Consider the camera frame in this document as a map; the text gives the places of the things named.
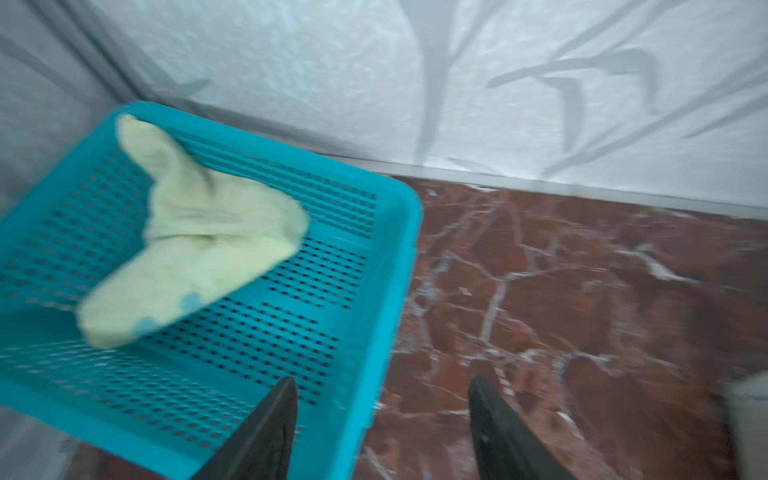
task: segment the blue polka dot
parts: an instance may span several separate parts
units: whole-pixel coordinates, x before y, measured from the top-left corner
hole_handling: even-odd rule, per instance
[[[188,293],[187,295],[184,295],[184,298],[179,302],[179,310],[181,310],[184,315],[189,315],[200,309],[201,306],[202,302],[200,301],[199,293]]]
[[[144,336],[159,329],[160,324],[157,320],[155,320],[153,316],[146,316],[134,324],[133,334],[135,336]]]

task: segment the blue plastic basket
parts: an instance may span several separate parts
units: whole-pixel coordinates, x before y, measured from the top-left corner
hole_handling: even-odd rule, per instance
[[[228,297],[114,350],[74,306],[142,248],[149,177],[126,112],[202,165],[312,216],[302,250]],[[116,110],[0,223],[0,402],[161,475],[189,478],[283,377],[301,395],[291,478],[348,478],[378,398],[421,207],[403,183],[173,108]]]

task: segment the white object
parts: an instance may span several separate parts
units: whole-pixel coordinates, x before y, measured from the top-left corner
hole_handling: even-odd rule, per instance
[[[114,348],[167,326],[295,254],[309,216],[288,195],[200,166],[155,125],[122,115],[123,151],[155,184],[146,247],[78,306],[88,343]]]
[[[732,385],[728,396],[739,478],[764,480],[768,478],[768,372]]]

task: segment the marble floor tile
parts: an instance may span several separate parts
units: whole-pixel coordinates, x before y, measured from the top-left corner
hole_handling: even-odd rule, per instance
[[[355,479],[477,478],[474,375],[580,480],[736,478],[723,388],[768,369],[768,222],[400,180],[419,257]]]

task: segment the white wall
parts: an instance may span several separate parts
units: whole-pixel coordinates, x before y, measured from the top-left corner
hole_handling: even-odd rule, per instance
[[[113,106],[21,0],[0,2],[0,214]]]
[[[89,1],[159,91],[323,153],[768,207],[764,0]]]

